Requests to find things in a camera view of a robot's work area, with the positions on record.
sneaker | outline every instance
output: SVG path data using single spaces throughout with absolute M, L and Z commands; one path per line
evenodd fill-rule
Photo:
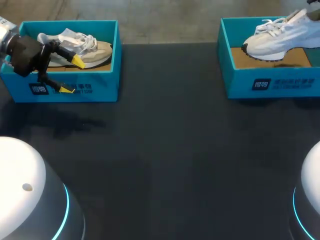
M 320 47 L 319 14 L 307 13 L 303 9 L 287 18 L 265 21 L 265 24 L 256 27 L 254 35 L 241 47 L 252 58 L 279 61 L 291 49 Z
M 60 42 L 64 47 L 79 55 L 85 64 L 85 69 L 94 68 L 106 62 L 112 55 L 112 45 L 108 42 L 97 41 L 92 35 L 85 35 L 80 32 L 74 32 L 66 28 L 59 35 L 46 35 L 40 33 L 37 37 L 40 43 L 46 44 L 52 40 Z M 56 53 L 51 54 L 49 67 L 73 66 L 62 56 Z

cardboard insert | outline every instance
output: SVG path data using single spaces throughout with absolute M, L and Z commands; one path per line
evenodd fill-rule
M 237 69 L 251 68 L 310 68 L 310 61 L 303 48 L 294 48 L 288 51 L 281 61 L 268 62 L 247 56 L 240 47 L 232 47 L 231 53 Z
M 90 69 L 80 69 L 76 66 L 60 66 L 60 67 L 48 67 L 47 72 L 91 72 L 91 71 L 110 71 L 111 63 L 101 65 Z

shoe box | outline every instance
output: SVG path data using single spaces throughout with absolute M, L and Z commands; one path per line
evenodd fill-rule
M 116 102 L 120 83 L 122 46 L 118 22 L 115 20 L 77 21 L 26 21 L 19 28 L 22 36 L 37 39 L 39 33 L 58 35 L 66 28 L 75 32 L 94 36 L 98 41 L 113 45 L 112 56 L 104 65 L 92 69 L 77 67 L 48 68 L 48 75 L 75 88 L 74 93 L 56 92 L 50 86 L 35 91 L 38 75 L 31 73 L 21 77 L 13 69 L 3 64 L 1 78 L 16 103 L 83 103 Z
M 278 18 L 221 19 L 217 54 L 228 98 L 320 97 L 320 49 L 294 48 L 275 62 L 257 60 L 242 51 L 262 20 Z

shoe upper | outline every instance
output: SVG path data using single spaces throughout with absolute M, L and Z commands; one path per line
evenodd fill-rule
M 110 43 L 97 41 L 92 35 L 74 32 L 68 28 L 59 35 L 46 35 L 40 33 L 37 40 L 43 44 L 52 40 L 60 42 L 61 47 L 78 54 L 84 63 L 93 63 L 107 59 L 113 52 Z M 52 60 L 54 60 L 54 58 L 62 58 L 55 53 L 51 54 L 51 56 Z
M 244 42 L 248 54 L 259 56 L 287 52 L 303 47 L 306 40 L 320 38 L 320 21 L 311 20 L 306 9 L 291 14 L 282 22 L 268 21 L 257 26 L 255 35 Z

blue box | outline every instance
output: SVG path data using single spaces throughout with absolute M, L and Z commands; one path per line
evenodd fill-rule
M 98 41 L 113 44 L 110 70 L 99 71 L 53 71 L 48 75 L 53 80 L 76 87 L 75 93 L 56 93 L 47 86 L 48 95 L 35 95 L 30 84 L 37 83 L 37 74 L 21 77 L 13 69 L 3 64 L 1 78 L 16 103 L 81 103 L 116 102 L 120 81 L 122 46 L 118 21 L 26 21 L 20 26 L 22 36 L 37 39 L 39 33 L 58 35 L 66 28 L 75 32 L 94 36 Z
M 311 67 L 236 68 L 232 48 L 240 48 L 256 26 L 263 24 L 262 20 L 278 18 L 221 19 L 217 53 L 229 99 L 320 96 L 319 49 L 304 49 Z

